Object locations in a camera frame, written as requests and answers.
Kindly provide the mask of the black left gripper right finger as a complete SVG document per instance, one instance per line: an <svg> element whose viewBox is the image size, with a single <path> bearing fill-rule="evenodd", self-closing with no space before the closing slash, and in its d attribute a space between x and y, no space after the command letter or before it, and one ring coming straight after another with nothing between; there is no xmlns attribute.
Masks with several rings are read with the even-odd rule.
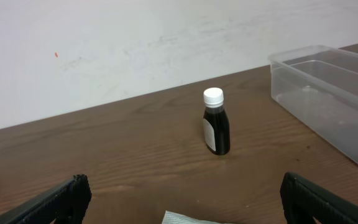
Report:
<svg viewBox="0 0 358 224"><path fill-rule="evenodd" d="M280 196L290 224L358 223L358 206L294 172L284 175Z"/></svg>

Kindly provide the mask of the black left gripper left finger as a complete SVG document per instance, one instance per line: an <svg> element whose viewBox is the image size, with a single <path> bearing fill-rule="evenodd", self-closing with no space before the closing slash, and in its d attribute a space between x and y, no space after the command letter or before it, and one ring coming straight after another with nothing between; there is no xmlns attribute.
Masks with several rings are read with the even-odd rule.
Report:
<svg viewBox="0 0 358 224"><path fill-rule="evenodd" d="M58 184L0 215L0 224L81 224L92 193L84 174Z"/></svg>

